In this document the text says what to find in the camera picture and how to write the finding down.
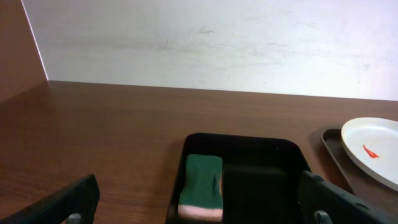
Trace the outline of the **green and pink sponge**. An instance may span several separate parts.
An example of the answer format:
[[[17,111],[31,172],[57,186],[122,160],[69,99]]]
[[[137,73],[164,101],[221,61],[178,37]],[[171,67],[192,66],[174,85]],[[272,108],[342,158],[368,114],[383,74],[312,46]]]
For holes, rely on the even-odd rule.
[[[222,221],[222,177],[222,158],[188,155],[185,184],[178,200],[178,216],[191,220]]]

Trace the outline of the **white plate with ketchup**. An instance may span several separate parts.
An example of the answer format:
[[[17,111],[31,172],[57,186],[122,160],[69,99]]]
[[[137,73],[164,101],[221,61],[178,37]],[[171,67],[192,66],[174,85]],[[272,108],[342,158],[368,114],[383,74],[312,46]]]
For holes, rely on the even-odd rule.
[[[348,157],[367,175],[397,190],[397,121],[362,117],[341,128]]]

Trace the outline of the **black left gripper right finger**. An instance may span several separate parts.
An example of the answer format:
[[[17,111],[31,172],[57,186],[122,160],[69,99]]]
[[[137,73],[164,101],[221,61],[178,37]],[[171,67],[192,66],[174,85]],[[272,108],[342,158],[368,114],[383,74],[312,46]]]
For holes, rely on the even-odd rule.
[[[304,171],[298,187],[304,223],[397,224],[397,217],[357,196]]]

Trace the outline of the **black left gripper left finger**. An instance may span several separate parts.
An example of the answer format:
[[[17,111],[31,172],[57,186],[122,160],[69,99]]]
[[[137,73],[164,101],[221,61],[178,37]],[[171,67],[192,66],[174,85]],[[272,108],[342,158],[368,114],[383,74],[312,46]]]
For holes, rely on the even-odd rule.
[[[95,175],[88,174],[53,194],[1,220],[1,223],[93,224],[100,199]]]

